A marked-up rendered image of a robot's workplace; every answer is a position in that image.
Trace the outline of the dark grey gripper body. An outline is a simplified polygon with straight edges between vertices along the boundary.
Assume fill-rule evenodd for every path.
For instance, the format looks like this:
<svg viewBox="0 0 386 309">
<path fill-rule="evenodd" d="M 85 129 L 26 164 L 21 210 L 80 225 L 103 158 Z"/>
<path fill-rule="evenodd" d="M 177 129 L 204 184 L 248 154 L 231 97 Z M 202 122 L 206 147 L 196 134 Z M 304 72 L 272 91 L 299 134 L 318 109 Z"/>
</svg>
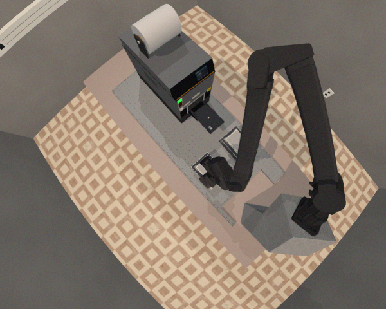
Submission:
<svg viewBox="0 0 386 309">
<path fill-rule="evenodd" d="M 200 179 L 199 181 L 204 185 L 204 186 L 207 186 L 208 184 L 211 186 L 211 187 L 214 187 L 215 184 L 214 182 L 212 182 L 210 180 L 210 178 L 207 176 L 208 172 L 206 172 Z M 207 182 L 206 182 L 207 181 Z"/>
</svg>

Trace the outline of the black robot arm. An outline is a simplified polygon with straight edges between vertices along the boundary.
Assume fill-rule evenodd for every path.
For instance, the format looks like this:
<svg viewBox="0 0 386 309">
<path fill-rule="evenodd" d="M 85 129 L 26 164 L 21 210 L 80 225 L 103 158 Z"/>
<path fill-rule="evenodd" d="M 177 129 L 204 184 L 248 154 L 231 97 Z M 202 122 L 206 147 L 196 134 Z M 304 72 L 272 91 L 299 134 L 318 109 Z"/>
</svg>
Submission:
<svg viewBox="0 0 386 309">
<path fill-rule="evenodd" d="M 247 96 L 234 170 L 225 157 L 204 157 L 200 164 L 223 190 L 243 192 L 252 176 L 274 72 L 285 68 L 308 143 L 313 166 L 311 198 L 300 200 L 291 219 L 312 236 L 329 215 L 345 205 L 344 182 L 336 165 L 335 148 L 326 103 L 315 66 L 312 45 L 272 46 L 254 51 L 248 59 Z M 216 182 L 215 182 L 215 177 Z M 330 213 L 331 212 L 331 213 Z"/>
</svg>

